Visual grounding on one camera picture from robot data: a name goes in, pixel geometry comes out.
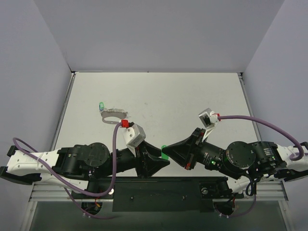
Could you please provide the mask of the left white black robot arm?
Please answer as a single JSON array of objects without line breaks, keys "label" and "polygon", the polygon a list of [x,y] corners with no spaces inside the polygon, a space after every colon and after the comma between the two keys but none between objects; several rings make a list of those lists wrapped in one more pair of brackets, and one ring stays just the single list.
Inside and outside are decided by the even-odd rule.
[{"label": "left white black robot arm", "polygon": [[[92,182],[109,177],[113,173],[113,156],[107,146],[100,143],[75,145],[50,152],[25,154],[11,146],[8,164],[0,168],[0,177],[7,181],[32,185],[34,182],[64,186],[54,173],[82,189],[88,198],[98,195],[99,186]],[[133,154],[129,148],[117,150],[116,171],[121,173],[134,169],[137,177],[149,178],[170,161],[160,157],[160,150],[143,141]]]}]

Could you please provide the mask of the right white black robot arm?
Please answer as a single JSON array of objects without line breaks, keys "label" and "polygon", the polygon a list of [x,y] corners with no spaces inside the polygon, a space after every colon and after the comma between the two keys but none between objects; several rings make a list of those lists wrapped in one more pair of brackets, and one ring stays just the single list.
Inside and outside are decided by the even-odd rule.
[{"label": "right white black robot arm", "polygon": [[240,193],[255,187],[257,183],[270,180],[294,181],[308,175],[308,144],[302,143],[304,156],[296,147],[282,147],[269,141],[246,143],[234,141],[226,149],[207,142],[209,129],[196,128],[187,139],[166,146],[162,152],[186,170],[197,163],[205,169],[220,172],[229,181],[215,184],[216,194],[225,197],[232,191]]}]

